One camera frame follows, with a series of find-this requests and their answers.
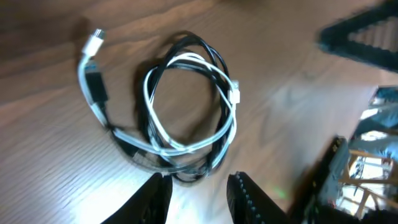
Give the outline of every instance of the black object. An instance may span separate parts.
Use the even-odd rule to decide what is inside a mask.
[[[173,191],[171,176],[155,173],[104,224],[162,224],[166,222]]]
[[[367,29],[372,24],[378,25],[389,17],[397,15],[398,1],[386,1],[364,13],[324,29],[320,34],[320,47],[330,54],[398,72],[398,55],[395,52],[373,47],[372,43],[362,44],[348,38],[352,33]]]
[[[246,173],[229,175],[226,191],[235,224],[290,223],[284,211]]]
[[[322,160],[315,166],[315,172],[308,179],[302,189],[300,197],[290,208],[290,217],[296,222],[301,222],[310,216],[312,207],[328,205],[336,201],[339,196],[340,186],[338,180],[349,159],[348,144],[345,138],[333,138]]]

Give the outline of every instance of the table surface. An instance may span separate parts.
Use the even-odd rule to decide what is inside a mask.
[[[2,2],[0,223],[99,223],[151,175],[115,146],[77,84],[80,47],[96,27],[106,31],[96,59],[120,125],[136,127],[138,65],[177,31],[205,39],[239,80],[238,132],[224,164],[194,186],[174,183],[167,223],[231,223],[226,180],[237,170],[287,210],[331,138],[349,137],[377,85],[396,82],[316,43],[325,25],[373,2]],[[202,76],[168,71],[155,109],[172,134],[200,139],[218,117],[210,96]]]

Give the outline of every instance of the white cable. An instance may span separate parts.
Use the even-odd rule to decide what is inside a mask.
[[[100,123],[103,126],[107,126],[107,119],[105,117],[105,114],[100,110],[99,106],[93,101],[91,92],[88,88],[87,84],[87,79],[85,76],[85,68],[86,64],[89,62],[90,58],[94,56],[98,49],[100,48],[101,44],[103,43],[103,31],[102,30],[96,30],[96,32],[89,38],[87,41],[85,47],[83,48],[83,56],[80,60],[80,63],[78,65],[78,80],[80,84],[81,91],[83,92],[84,97],[86,98],[87,103],[89,104],[91,110],[94,112],[95,116],[98,118]],[[204,65],[208,70],[212,70],[214,72],[219,73],[224,79],[227,81],[228,85],[230,86],[230,90],[236,90],[238,89],[235,87],[234,83],[228,78],[227,75],[225,75],[219,68],[216,66],[208,63],[205,61],[205,59],[195,53],[184,53],[181,55],[178,55],[174,57],[168,64],[167,66],[171,66],[173,63],[175,63],[178,60],[188,60],[196,63],[200,63]],[[144,79],[144,99],[145,99],[145,104],[147,106],[148,112],[149,112],[149,117],[152,119],[156,130],[159,132],[159,134],[166,140],[166,142],[172,146],[172,148],[165,148],[165,147],[160,147],[157,143],[155,144],[155,141],[151,141],[151,144],[148,144],[147,142],[144,142],[138,138],[135,138],[133,136],[130,136],[128,133],[125,133],[123,130],[115,128],[113,131],[113,134],[119,138],[122,139],[123,141],[128,142],[129,144],[132,144],[133,146],[136,146],[138,148],[141,148],[147,152],[157,154],[162,156],[166,161],[169,161],[173,165],[177,165],[175,161],[171,158],[173,156],[182,156],[185,154],[191,154],[199,149],[202,149],[206,146],[209,146],[210,144],[213,144],[215,141],[219,140],[229,128],[231,128],[231,131],[229,132],[229,135],[227,137],[227,140],[221,149],[220,153],[216,156],[215,160],[212,162],[212,167],[216,167],[218,163],[221,161],[223,156],[226,153],[226,150],[228,146],[232,143],[232,140],[235,137],[236,134],[236,103],[239,103],[238,101],[234,100],[234,95],[232,94],[232,97],[228,95],[228,98],[224,95],[224,93],[221,91],[221,88],[217,86],[218,91],[220,92],[221,98],[225,101],[228,109],[230,110],[229,116],[227,117],[227,120],[223,127],[220,128],[213,136],[208,137],[202,141],[189,144],[189,145],[183,145],[176,140],[172,139],[163,126],[161,125],[152,105],[154,103],[154,96],[152,98],[149,97],[148,94],[148,79],[152,75],[152,72],[154,69],[149,71],[149,73],[146,75]]]

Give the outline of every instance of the black plastic part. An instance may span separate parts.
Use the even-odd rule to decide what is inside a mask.
[[[348,38],[351,33],[397,15],[398,1],[386,1],[380,6],[324,29],[320,34],[320,48],[329,54],[398,72],[398,55],[396,53],[358,43]]]
[[[171,176],[155,173],[105,224],[162,224],[173,191]]]
[[[95,103],[103,103],[108,100],[101,72],[86,73],[87,85]]]
[[[229,175],[227,200],[235,224],[290,223],[284,211],[244,172]]]

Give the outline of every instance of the usb cable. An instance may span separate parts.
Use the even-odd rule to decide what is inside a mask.
[[[188,34],[170,48],[162,62],[148,70],[142,81],[142,105],[139,112],[142,118],[139,121],[140,131],[146,137],[145,142],[109,122],[106,114],[108,96],[101,72],[92,60],[103,41],[104,31],[97,29],[82,50],[83,55],[77,71],[83,96],[101,125],[110,130],[118,140],[159,158],[158,163],[152,163],[151,166],[145,163],[140,165],[160,172],[175,173],[175,177],[181,181],[196,181],[219,167],[236,135],[236,104],[240,102],[239,83],[229,79],[228,69],[221,55],[197,35]],[[187,50],[191,45],[203,47],[211,61],[207,62],[201,55]],[[218,67],[217,59],[221,62],[222,68]],[[221,106],[221,118],[214,135],[185,145],[166,132],[153,109],[153,103],[156,86],[164,70],[169,68],[191,70],[206,76],[214,83],[220,93]],[[189,157],[199,151],[203,154],[203,149],[208,146],[212,146],[211,150],[206,152],[204,157],[199,159],[196,157],[188,162],[186,159],[184,162],[180,161],[181,157]],[[189,176],[190,179],[183,180],[181,178],[183,175]]]

